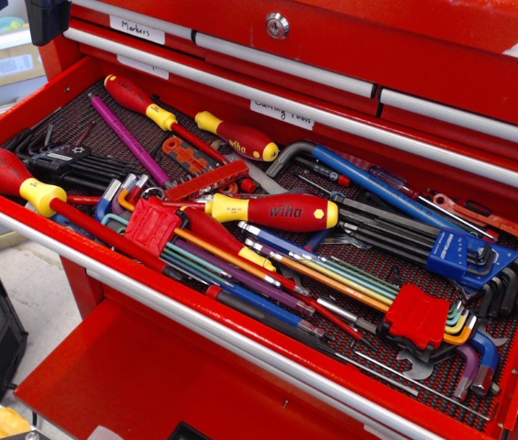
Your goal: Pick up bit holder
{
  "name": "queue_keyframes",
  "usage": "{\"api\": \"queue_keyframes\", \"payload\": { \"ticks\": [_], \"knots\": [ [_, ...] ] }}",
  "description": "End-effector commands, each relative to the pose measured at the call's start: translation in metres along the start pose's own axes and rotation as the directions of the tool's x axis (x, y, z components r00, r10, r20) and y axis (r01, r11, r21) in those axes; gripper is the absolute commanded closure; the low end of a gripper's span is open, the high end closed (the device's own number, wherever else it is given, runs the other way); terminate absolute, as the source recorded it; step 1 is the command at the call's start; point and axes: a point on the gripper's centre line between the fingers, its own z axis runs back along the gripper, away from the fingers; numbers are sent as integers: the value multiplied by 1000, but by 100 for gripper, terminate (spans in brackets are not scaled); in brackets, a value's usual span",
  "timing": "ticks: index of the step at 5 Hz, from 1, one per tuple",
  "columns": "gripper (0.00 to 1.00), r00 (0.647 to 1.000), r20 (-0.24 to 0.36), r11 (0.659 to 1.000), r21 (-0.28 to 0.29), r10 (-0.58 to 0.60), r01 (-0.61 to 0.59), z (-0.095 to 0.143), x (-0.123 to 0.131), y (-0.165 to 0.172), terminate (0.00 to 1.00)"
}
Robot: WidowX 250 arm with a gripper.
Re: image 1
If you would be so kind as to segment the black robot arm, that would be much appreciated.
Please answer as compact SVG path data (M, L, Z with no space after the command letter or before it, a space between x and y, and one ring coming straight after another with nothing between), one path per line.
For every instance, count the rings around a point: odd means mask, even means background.
M67 0L26 0L32 44L42 47L69 28L72 2ZM0 0L0 11L8 0Z

